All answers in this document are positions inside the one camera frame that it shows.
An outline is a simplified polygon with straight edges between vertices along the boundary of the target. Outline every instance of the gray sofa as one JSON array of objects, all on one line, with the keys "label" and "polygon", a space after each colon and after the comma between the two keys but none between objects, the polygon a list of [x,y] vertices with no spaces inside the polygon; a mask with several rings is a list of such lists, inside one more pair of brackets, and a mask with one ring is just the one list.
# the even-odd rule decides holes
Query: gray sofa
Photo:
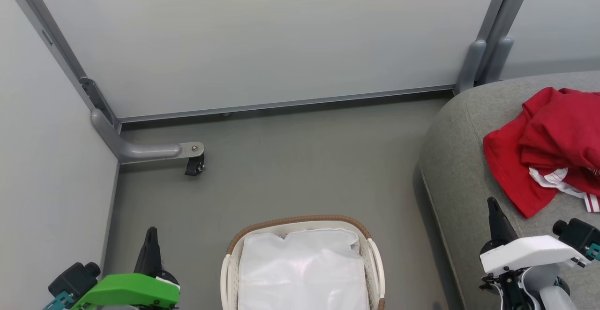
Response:
[{"label": "gray sofa", "polygon": [[[487,197],[496,197],[521,237],[552,234],[559,219],[579,218],[600,227],[600,213],[585,211],[581,199],[564,193],[533,218],[521,217],[487,166],[483,137],[515,118],[523,101],[547,86],[598,92],[600,71],[513,79],[463,92],[441,109],[423,145],[422,176],[468,310],[498,310],[500,305],[499,297],[478,288],[484,276],[479,252],[489,240]],[[579,310],[600,309],[600,263],[563,267],[562,272]]]}]

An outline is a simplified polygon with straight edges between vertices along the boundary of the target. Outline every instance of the black caster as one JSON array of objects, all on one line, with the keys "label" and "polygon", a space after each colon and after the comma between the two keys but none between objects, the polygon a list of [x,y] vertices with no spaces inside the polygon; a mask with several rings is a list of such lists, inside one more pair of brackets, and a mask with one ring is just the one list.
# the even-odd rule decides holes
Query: black caster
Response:
[{"label": "black caster", "polygon": [[201,156],[195,158],[189,158],[186,166],[186,175],[197,176],[201,171],[204,170],[204,153]]}]

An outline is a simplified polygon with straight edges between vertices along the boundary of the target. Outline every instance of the robotic arm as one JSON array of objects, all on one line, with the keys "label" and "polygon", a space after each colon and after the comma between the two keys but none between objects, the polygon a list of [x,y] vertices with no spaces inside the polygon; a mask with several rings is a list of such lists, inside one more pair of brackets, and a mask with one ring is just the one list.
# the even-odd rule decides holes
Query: robotic arm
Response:
[{"label": "robotic arm", "polygon": [[134,273],[111,274],[97,280],[99,275],[96,263],[75,263],[48,286],[55,298],[44,310],[92,310],[109,305],[172,310],[180,299],[179,283],[163,270],[155,227],[146,232]]},{"label": "robotic arm", "polygon": [[585,268],[600,260],[600,231],[578,219],[559,220],[549,235],[519,238],[498,202],[489,197],[489,240],[480,251],[487,276],[480,289],[497,291],[501,310],[575,310],[557,276],[558,263]]}]

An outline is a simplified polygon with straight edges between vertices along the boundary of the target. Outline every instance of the white cloth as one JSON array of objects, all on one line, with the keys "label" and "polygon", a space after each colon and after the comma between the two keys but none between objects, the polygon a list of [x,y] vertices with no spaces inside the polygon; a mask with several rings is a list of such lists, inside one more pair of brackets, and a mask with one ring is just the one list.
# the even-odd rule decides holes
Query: white cloth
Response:
[{"label": "white cloth", "polygon": [[568,171],[568,168],[559,168],[548,175],[542,175],[537,169],[529,167],[529,175],[531,175],[540,186],[556,188],[563,193],[579,197],[585,201],[585,209],[587,209],[588,212],[600,212],[600,205],[598,204],[598,197],[596,195],[581,192],[579,189],[562,181],[566,177]]},{"label": "white cloth", "polygon": [[345,229],[247,236],[238,310],[368,310],[358,243]]}]

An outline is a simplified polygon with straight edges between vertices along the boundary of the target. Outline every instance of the green robotic arm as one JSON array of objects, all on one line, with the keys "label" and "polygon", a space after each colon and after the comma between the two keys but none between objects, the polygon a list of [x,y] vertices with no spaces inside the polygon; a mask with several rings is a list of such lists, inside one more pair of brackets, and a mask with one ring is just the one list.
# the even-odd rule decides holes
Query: green robotic arm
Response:
[{"label": "green robotic arm", "polygon": [[99,274],[95,263],[75,263],[48,286],[55,298],[44,310],[93,310],[108,305],[172,310],[180,300],[179,283],[162,269],[155,227],[146,232],[134,273],[111,274],[96,280]]}]

